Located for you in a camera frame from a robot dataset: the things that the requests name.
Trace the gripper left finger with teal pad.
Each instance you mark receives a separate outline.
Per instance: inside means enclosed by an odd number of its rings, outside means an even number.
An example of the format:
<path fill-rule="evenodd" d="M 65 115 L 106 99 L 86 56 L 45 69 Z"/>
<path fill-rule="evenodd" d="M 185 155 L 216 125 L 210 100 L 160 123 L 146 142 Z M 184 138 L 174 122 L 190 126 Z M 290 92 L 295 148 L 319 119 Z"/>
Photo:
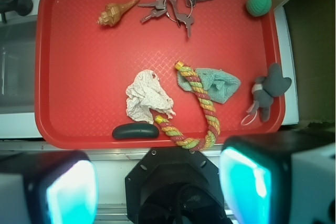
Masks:
<path fill-rule="evenodd" d="M 98 195 L 83 151 L 1 153 L 1 223 L 94 223 Z"/>

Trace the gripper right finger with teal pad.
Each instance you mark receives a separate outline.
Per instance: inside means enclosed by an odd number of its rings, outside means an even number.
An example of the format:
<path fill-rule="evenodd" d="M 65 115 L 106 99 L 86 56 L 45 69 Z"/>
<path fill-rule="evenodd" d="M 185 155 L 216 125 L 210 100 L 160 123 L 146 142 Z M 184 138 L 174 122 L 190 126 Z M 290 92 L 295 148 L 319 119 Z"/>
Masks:
<path fill-rule="evenodd" d="M 220 153 L 219 180 L 239 223 L 335 223 L 335 134 L 232 136 Z"/>

